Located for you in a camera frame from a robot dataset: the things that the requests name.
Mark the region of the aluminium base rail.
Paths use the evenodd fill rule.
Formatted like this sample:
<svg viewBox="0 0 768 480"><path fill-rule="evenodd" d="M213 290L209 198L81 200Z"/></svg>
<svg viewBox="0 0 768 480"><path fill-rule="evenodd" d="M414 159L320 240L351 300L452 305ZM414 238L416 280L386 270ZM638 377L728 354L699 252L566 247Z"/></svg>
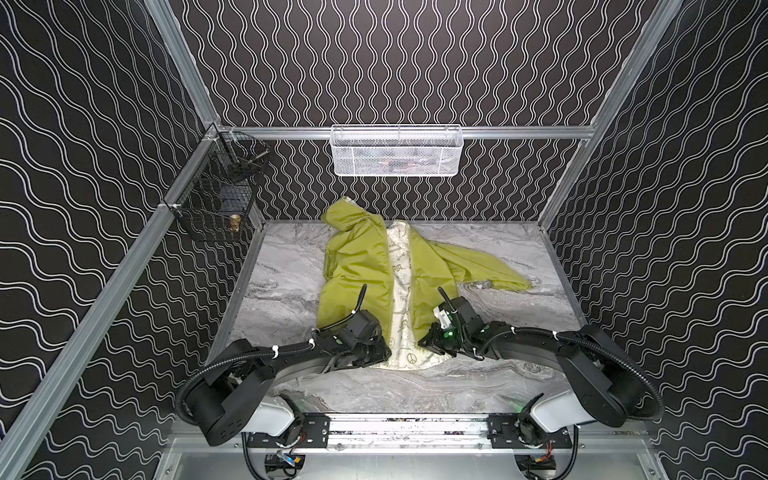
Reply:
<svg viewBox="0 0 768 480"><path fill-rule="evenodd" d="M501 414L298 414L275 426L248 426L257 449L328 452L452 453L521 450L537 453L573 446L567 428L554 433Z"/></svg>

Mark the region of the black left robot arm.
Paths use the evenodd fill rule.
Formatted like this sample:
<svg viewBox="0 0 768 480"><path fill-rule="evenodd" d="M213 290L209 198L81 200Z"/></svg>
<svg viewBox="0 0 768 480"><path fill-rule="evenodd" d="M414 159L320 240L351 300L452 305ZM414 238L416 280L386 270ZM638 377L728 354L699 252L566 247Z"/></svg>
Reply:
<svg viewBox="0 0 768 480"><path fill-rule="evenodd" d="M273 386L378 365L390 356L383 327L366 310L294 344L267 348L237 340L182 383L174 409L182 421L200 429L209 445L220 446L244 431Z"/></svg>

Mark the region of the lime green printed jacket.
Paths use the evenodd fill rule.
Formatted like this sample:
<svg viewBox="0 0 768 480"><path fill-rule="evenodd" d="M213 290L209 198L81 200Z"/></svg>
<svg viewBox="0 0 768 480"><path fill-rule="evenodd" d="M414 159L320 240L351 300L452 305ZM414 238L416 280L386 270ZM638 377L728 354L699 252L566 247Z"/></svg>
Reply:
<svg viewBox="0 0 768 480"><path fill-rule="evenodd" d="M487 283L502 291L527 291L531 282L497 257L450 243L426 239L405 221L386 223L344 197L322 220L335 229L326 245L317 324L326 327L353 310L363 309L383 327L391 357L386 370L418 371L447 360L419 347L436 320L433 309L461 284Z"/></svg>

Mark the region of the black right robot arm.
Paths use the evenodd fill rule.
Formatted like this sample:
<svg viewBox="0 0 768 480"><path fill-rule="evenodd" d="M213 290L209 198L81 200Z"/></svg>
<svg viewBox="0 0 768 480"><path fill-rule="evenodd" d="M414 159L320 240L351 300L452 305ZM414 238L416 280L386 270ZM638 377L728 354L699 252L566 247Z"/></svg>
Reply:
<svg viewBox="0 0 768 480"><path fill-rule="evenodd" d="M540 393L518 414L518 427L553 433L597 422L618 428L628 420L657 421L664 402L645 371L603 330L587 325L555 331L484 321L458 297L436 308L436 320L418 345L438 355L474 360L517 360L548 367L565 377L563 386Z"/></svg>

